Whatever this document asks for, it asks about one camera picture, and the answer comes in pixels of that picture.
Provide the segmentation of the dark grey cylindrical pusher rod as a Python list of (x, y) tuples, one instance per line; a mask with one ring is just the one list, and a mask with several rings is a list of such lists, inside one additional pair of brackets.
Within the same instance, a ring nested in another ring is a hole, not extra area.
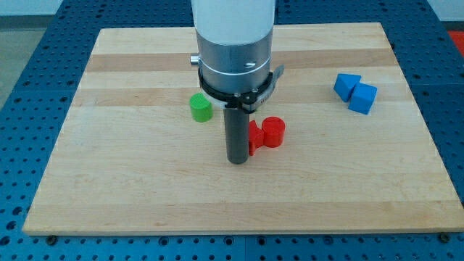
[(242, 109), (224, 109), (225, 142), (228, 161), (239, 165), (249, 157), (249, 115)]

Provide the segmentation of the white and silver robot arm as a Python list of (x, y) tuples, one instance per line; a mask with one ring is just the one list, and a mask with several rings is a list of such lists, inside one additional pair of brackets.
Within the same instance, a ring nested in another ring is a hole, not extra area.
[(249, 156), (249, 116), (273, 93), (282, 67), (270, 69), (275, 0), (191, 0), (200, 87), (219, 102), (228, 161)]

